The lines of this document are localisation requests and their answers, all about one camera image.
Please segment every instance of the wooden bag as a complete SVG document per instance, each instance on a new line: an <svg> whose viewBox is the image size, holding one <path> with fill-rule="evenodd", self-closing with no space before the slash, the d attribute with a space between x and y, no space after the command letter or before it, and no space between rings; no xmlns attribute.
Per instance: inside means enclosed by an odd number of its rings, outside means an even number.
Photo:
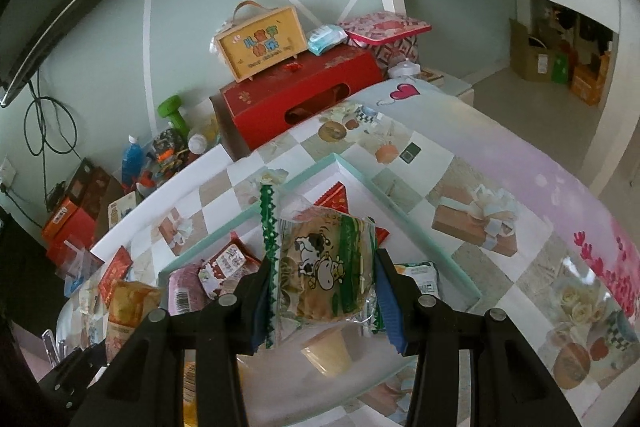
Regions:
<svg viewBox="0 0 640 427"><path fill-rule="evenodd" d="M266 10L242 23L236 23L244 6ZM293 6L268 9L254 1L242 1L234 10L232 28L216 35L216 47L231 69L236 82L306 50L306 37Z"/></svg>

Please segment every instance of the clear plastic bag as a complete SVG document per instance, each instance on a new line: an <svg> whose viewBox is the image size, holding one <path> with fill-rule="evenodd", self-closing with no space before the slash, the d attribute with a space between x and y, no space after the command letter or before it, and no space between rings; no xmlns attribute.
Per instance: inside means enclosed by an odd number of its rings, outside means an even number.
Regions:
<svg viewBox="0 0 640 427"><path fill-rule="evenodd" d="M373 285L375 226L273 185L260 189L260 206L272 262L266 347L305 325L361 322Z"/></svg>

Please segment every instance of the plastic cup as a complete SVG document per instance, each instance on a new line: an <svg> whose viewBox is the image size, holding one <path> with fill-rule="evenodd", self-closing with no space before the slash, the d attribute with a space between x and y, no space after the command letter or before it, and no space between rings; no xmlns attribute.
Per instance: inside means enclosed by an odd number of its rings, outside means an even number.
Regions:
<svg viewBox="0 0 640 427"><path fill-rule="evenodd" d="M301 349L307 360L326 377L337 377L353 361L342 337L342 327L329 328L314 336Z"/></svg>

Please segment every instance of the brown handle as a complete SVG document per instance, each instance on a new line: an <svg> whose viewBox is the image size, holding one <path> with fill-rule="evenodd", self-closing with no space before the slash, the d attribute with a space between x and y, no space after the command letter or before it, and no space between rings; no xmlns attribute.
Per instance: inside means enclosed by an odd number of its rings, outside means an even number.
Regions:
<svg viewBox="0 0 640 427"><path fill-rule="evenodd" d="M236 9L234 10L234 15L233 17L231 17L231 23L234 24L236 21L236 15L238 15L238 10L243 8L244 6L255 6L257 8L262 8L263 10L267 10L267 11L271 11L273 8L265 8L264 6L262 6L261 4L258 4L256 1L242 1L240 4L238 4L238 6L236 6Z"/></svg>

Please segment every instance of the green dumbbell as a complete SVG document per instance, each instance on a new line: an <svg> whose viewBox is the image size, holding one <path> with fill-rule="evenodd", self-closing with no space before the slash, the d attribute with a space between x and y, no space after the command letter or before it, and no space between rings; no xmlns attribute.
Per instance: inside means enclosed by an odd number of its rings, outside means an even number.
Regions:
<svg viewBox="0 0 640 427"><path fill-rule="evenodd" d="M161 118L168 118L172 127L186 139L189 134L189 126L178 111L181 105L182 100L177 94L174 94L158 106L158 114Z"/></svg>

